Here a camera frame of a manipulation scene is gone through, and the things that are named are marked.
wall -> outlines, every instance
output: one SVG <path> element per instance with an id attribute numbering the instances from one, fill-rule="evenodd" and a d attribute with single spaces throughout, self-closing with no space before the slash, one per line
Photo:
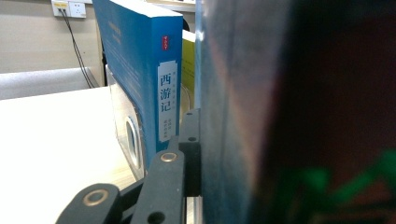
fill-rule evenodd
<path id="1" fill-rule="evenodd" d="M 86 19 L 69 19 L 82 55 L 103 85 L 101 51 L 92 5 Z M 0 0 L 0 76 L 4 73 L 79 67 L 63 18 L 52 14 L 50 0 Z"/>

book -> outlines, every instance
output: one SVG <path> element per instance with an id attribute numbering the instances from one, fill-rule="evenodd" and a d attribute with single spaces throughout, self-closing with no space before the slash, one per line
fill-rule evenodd
<path id="1" fill-rule="evenodd" d="M 108 69 L 141 120 L 135 128 L 143 136 L 140 163 L 147 170 L 155 154 L 178 134 L 183 17 L 140 1 L 92 2 Z"/>
<path id="2" fill-rule="evenodd" d="M 195 85 L 195 33 L 183 30 L 181 53 L 181 111 L 194 108 Z"/>

power outlet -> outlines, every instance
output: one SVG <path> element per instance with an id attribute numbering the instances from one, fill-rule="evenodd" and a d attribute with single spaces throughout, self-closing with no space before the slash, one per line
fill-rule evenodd
<path id="1" fill-rule="evenodd" d="M 62 17 L 62 12 L 60 10 L 66 11 L 66 16 L 70 17 L 69 3 L 67 1 L 56 1 L 51 0 L 53 15 L 56 17 Z"/>
<path id="2" fill-rule="evenodd" d="M 85 4 L 69 2 L 70 16 L 74 18 L 86 18 Z"/>

power cord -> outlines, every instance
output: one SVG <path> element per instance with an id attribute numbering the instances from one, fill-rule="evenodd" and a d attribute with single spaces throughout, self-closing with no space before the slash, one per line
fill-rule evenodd
<path id="1" fill-rule="evenodd" d="M 79 53 L 79 49 L 78 49 L 78 46 L 77 46 L 77 43 L 76 43 L 76 39 L 74 38 L 74 35 L 73 35 L 72 27 L 70 26 L 69 19 L 67 19 L 66 9 L 60 9 L 59 8 L 58 10 L 62 13 L 62 16 L 64 17 L 64 21 L 66 22 L 67 28 L 70 31 L 70 35 L 72 36 L 73 47 L 74 47 L 74 50 L 75 50 L 75 53 L 76 53 L 76 56 L 77 56 L 77 59 L 78 59 L 79 68 L 81 69 L 82 75 L 84 75 L 84 78 L 87 81 L 88 87 L 90 89 L 94 88 L 93 84 L 91 83 L 90 79 L 88 78 L 87 70 L 85 70 L 85 65 L 84 65 L 84 62 L 82 61 L 81 54 Z"/>

white table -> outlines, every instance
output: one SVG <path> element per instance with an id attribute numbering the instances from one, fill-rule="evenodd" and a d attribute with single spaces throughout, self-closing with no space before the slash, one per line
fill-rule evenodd
<path id="1" fill-rule="evenodd" d="M 0 101 L 0 223 L 54 223 L 94 183 L 134 182 L 109 89 Z"/>

